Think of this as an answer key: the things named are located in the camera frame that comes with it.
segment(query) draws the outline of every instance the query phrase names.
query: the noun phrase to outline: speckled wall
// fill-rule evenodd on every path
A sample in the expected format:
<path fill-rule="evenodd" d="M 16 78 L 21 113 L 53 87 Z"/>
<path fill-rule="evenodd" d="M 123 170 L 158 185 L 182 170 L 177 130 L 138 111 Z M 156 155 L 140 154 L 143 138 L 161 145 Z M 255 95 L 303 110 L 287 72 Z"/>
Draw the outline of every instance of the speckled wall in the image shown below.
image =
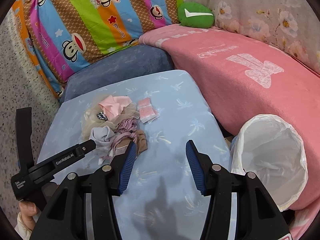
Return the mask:
<path fill-rule="evenodd" d="M 59 108 L 58 101 L 31 63 L 9 12 L 0 26 L 0 206 L 16 225 L 18 202 L 10 178 L 18 172 L 15 140 L 15 111 L 32 107 L 32 149 L 39 155 L 44 137 Z"/>

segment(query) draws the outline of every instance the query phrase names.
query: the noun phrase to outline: ironing board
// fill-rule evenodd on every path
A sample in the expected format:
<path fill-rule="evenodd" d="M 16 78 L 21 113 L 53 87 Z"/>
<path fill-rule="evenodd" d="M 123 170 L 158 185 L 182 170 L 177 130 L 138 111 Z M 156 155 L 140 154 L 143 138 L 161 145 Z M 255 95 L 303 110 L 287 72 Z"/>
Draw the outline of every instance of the ironing board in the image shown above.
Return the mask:
<path fill-rule="evenodd" d="M 208 154 L 213 163 L 228 170 L 231 158 L 214 116 L 185 71 L 133 78 L 63 103 L 44 140 L 38 162 L 82 142 L 81 117 L 99 94 L 127 95 L 136 103 L 150 97 L 161 113 L 152 123 L 139 124 L 146 133 L 148 150 L 137 158 L 127 190 L 121 197 L 113 198 L 123 240 L 199 240 L 210 198 L 201 196 L 196 189 L 186 159 L 186 142 L 192 139 L 199 152 Z M 84 175 L 99 167 L 97 157 L 88 153 L 57 173 L 54 182 L 59 184 L 70 172 Z M 92 235 L 90 223 L 87 227 Z M 233 195 L 230 240 L 234 239 L 235 227 L 236 195 Z"/>

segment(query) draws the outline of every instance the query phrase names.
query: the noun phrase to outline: pink blanket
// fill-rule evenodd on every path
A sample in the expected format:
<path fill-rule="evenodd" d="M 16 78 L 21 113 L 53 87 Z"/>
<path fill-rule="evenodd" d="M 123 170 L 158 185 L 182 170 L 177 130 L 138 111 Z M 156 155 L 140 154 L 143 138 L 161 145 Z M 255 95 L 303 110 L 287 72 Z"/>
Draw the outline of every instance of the pink blanket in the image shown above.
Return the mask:
<path fill-rule="evenodd" d="M 212 113 L 234 135 L 257 114 L 276 114 L 297 130 L 309 175 L 290 207 L 308 210 L 304 229 L 301 223 L 292 229 L 298 239 L 320 208 L 320 79 L 272 46 L 216 28 L 169 25 L 145 33 L 139 43 L 166 50 L 175 67 L 193 77 Z"/>

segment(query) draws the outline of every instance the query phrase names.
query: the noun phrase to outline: blue cushion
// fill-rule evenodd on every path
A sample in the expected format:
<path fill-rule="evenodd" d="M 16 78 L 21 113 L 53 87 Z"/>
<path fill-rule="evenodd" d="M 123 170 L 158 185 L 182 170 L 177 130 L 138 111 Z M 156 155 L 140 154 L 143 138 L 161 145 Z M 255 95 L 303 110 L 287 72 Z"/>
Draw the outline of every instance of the blue cushion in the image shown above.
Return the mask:
<path fill-rule="evenodd" d="M 105 57 L 72 75 L 60 103 L 100 87 L 130 78 L 174 69 L 168 53 L 148 45 L 137 45 Z"/>

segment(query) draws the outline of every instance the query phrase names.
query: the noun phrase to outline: purple garment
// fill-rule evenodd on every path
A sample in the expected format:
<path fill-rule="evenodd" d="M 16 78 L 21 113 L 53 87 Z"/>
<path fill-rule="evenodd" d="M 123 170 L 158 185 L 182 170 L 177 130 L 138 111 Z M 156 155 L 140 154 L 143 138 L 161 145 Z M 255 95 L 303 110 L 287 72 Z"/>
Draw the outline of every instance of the purple garment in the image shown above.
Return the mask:
<path fill-rule="evenodd" d="M 123 138 L 126 138 L 126 137 L 132 138 L 134 143 L 137 144 L 138 136 L 135 133 L 137 130 L 137 125 L 138 125 L 138 120 L 134 117 L 124 119 L 119 124 L 116 132 L 119 132 L 121 134 L 116 136 L 116 138 L 114 139 L 111 145 L 111 148 L 113 149 L 114 153 L 116 152 L 117 144 L 120 143 Z"/>
<path fill-rule="evenodd" d="M 124 119 L 118 126 L 116 132 L 135 132 L 137 130 L 138 120 L 134 117 Z"/>

